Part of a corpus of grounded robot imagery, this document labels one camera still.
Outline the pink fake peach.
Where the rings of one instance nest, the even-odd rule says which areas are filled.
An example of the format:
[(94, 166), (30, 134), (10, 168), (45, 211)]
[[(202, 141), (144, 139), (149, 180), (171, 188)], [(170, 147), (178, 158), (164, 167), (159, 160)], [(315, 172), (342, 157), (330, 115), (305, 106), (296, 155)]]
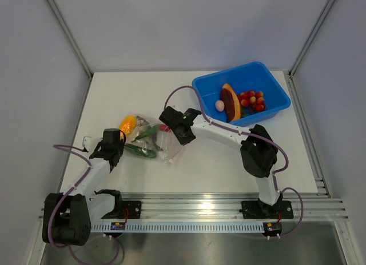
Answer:
[(218, 100), (216, 103), (215, 103), (215, 108), (217, 111), (219, 112), (222, 112), (224, 109), (225, 109), (225, 104), (223, 101), (221, 100)]

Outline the fake lychee bunch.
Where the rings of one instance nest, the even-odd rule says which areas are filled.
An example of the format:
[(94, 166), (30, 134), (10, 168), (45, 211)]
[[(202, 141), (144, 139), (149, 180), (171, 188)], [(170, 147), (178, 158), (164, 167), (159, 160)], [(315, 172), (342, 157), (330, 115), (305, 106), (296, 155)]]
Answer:
[(257, 114), (266, 110), (264, 93), (262, 91), (243, 91), (237, 95), (242, 108), (242, 118)]

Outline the clear zip top bag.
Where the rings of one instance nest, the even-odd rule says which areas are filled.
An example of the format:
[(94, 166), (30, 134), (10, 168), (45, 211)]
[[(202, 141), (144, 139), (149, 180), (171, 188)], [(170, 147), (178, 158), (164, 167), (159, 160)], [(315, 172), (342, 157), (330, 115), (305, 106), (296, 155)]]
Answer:
[[(137, 125), (131, 134), (125, 136), (126, 139), (125, 145), (127, 143), (130, 143), (142, 148), (148, 148), (154, 150), (157, 153), (157, 157), (153, 159), (162, 161), (164, 163), (168, 162), (171, 163), (174, 157), (182, 150), (182, 146), (178, 142), (173, 132), (171, 131), (166, 133), (159, 130), (156, 134), (152, 136), (142, 138), (140, 140), (135, 140), (136, 136), (146, 131), (148, 128), (155, 126), (157, 124), (159, 125), (164, 124), (156, 118), (136, 114), (130, 114), (130, 115), (134, 115), (137, 118)], [(126, 148), (125, 150), (134, 156), (139, 156), (128, 151)]]

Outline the dark red fake food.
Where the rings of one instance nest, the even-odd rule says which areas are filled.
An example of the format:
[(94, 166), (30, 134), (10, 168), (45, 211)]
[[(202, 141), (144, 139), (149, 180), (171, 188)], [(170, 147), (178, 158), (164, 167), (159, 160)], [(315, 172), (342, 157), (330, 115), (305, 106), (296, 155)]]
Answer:
[(232, 90), (222, 88), (220, 92), (220, 99), (224, 103), (224, 109), (226, 111), (226, 121), (231, 122), (235, 118), (236, 109), (234, 103), (234, 96)]

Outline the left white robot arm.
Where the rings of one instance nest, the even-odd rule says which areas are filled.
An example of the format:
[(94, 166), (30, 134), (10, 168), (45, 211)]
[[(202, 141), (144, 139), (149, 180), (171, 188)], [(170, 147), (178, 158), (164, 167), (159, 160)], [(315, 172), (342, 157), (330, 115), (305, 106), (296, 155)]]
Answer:
[(105, 215), (117, 218), (124, 214), (121, 193), (97, 191), (100, 183), (117, 167), (126, 142), (119, 129), (106, 129), (92, 154), (82, 160), (84, 171), (64, 192), (49, 194), (44, 203), (42, 240), (55, 248), (83, 246), (89, 239), (92, 224)]

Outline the orange papaya slice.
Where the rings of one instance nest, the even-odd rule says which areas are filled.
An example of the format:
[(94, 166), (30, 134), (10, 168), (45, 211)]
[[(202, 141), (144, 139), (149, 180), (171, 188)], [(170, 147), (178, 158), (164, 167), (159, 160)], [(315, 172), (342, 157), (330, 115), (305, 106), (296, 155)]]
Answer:
[(230, 90), (232, 90), (233, 94), (235, 94), (235, 96), (234, 96), (234, 103), (235, 103), (236, 114), (235, 114), (235, 118), (232, 121), (239, 120), (241, 118), (241, 116), (242, 116), (242, 108), (241, 108), (241, 103), (240, 103), (240, 101), (239, 101), (239, 99), (237, 97), (237, 94), (234, 92), (233, 88), (228, 83), (224, 84), (222, 86), (222, 88), (230, 89)]

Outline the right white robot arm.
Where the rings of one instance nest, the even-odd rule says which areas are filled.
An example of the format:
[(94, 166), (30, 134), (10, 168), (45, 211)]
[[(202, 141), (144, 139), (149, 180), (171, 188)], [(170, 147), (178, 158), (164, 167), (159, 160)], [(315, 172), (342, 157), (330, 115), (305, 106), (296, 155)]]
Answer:
[(214, 123), (196, 109), (189, 108), (182, 113), (170, 106), (163, 110), (159, 120), (172, 130), (182, 146), (199, 137), (239, 151), (245, 171), (255, 177), (258, 187), (258, 201), (251, 208), (243, 207), (241, 212), (248, 212), (255, 219), (279, 216), (282, 196), (271, 173), (277, 162), (278, 149), (270, 143), (272, 140), (264, 127), (255, 125), (252, 129), (240, 131)]

